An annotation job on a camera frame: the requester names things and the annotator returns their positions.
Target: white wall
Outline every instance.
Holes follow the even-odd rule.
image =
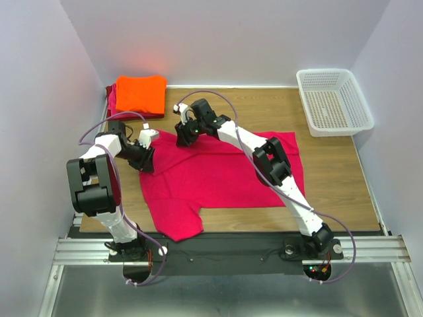
[[[104,84],[296,85],[351,68],[388,0],[61,0]]]
[[[37,316],[73,214],[65,164],[103,91],[58,0],[2,1],[0,27],[0,316]]]
[[[357,135],[387,226],[404,236],[423,291],[423,2],[392,0],[352,71],[375,128]]]

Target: wooden table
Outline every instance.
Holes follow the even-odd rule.
[[[175,134],[179,121],[172,106],[191,89],[168,89],[166,116],[149,120],[150,127]],[[375,211],[351,137],[310,136],[297,89],[217,89],[230,99],[239,114],[239,124],[249,131],[294,131],[304,167],[307,201],[318,211],[342,220],[351,230],[379,230]],[[233,118],[232,109],[213,94],[201,93],[184,101],[207,98],[217,115]],[[127,122],[139,134],[142,122]],[[130,219],[146,232],[155,227],[143,200],[137,171],[118,160],[124,207]],[[250,209],[201,209],[206,232],[298,231],[297,223],[285,207]],[[332,230],[342,227],[325,219]],[[95,219],[84,215],[81,232],[104,232]]]

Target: red cloth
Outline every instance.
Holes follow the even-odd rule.
[[[304,194],[303,166],[294,132],[256,133],[277,137],[291,162],[298,188]],[[198,212],[205,208],[284,206],[260,183],[244,153],[234,146],[201,135],[188,148],[176,147],[176,136],[160,131],[153,142],[154,174],[139,173],[144,200],[156,229],[174,241],[203,231]]]
[[[119,112],[116,110],[116,84],[112,86],[106,87],[106,98],[107,98],[107,118],[113,116],[114,114],[118,114]],[[163,118],[164,114],[150,114],[145,112],[140,112],[144,118]],[[139,120],[139,116],[136,114],[122,114],[116,118],[110,119],[111,121],[114,120]]]

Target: white plastic basket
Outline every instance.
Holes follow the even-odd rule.
[[[298,71],[299,94],[313,137],[354,135],[374,122],[357,80],[347,69]]]

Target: orange cloth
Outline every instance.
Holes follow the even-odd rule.
[[[162,76],[127,77],[116,81],[116,110],[165,113],[166,78]]]

